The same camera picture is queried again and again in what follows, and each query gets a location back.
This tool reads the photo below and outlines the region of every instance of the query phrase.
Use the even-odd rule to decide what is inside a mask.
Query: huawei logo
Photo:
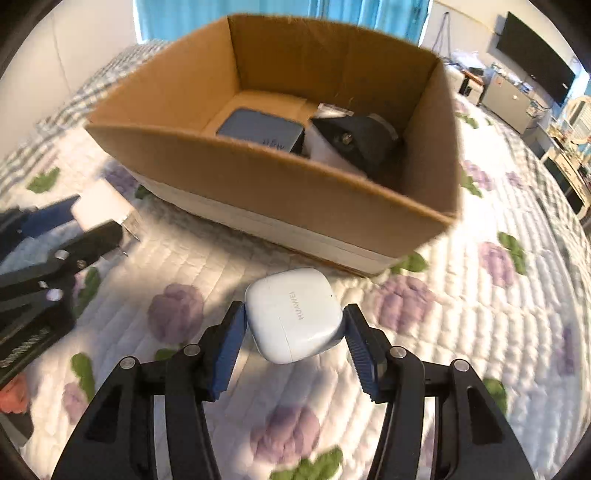
[[[303,320],[304,314],[301,312],[300,302],[297,301],[296,293],[293,291],[290,292],[290,300],[295,310],[295,316],[298,318],[298,320]]]

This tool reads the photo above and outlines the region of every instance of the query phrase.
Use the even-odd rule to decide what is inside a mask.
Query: wall-mounted tv
[[[496,47],[562,105],[573,84],[574,72],[536,32],[509,13]]]

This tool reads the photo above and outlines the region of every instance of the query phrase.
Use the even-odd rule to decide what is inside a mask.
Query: blue curtain
[[[251,12],[327,18],[417,44],[431,0],[135,0],[143,40],[176,40],[224,15]]]

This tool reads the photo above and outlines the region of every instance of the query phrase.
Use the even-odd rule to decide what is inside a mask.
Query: floral bedspread
[[[507,127],[456,104],[463,218],[376,277],[334,270],[199,219],[152,195],[83,129],[84,116],[121,76],[163,48],[123,52],[0,164],[0,209],[43,206],[105,178],[142,216],[128,257],[77,276],[77,326],[0,393],[0,410],[28,410],[35,431],[21,449],[51,475],[100,385],[127,355],[163,359],[218,323],[265,275],[314,266],[342,305],[358,303],[390,341],[425,361],[467,359],[485,379],[539,478],[550,478],[589,419],[591,251],[565,198]],[[44,261],[80,232],[70,222],[28,239],[0,273]],[[364,478],[384,406],[361,391],[341,342],[273,365],[247,335],[227,392],[206,405],[225,479]],[[426,405],[420,478],[429,478],[434,404]],[[155,401],[159,478],[170,478],[162,399]]]

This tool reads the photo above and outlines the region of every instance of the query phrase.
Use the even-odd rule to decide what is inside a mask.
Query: open cardboard box
[[[160,198],[365,273],[458,215],[459,164],[444,68],[427,50],[326,21],[231,15],[173,43],[120,85],[86,129]],[[402,134],[400,190],[216,136],[239,107],[308,123],[320,102],[377,113]]]

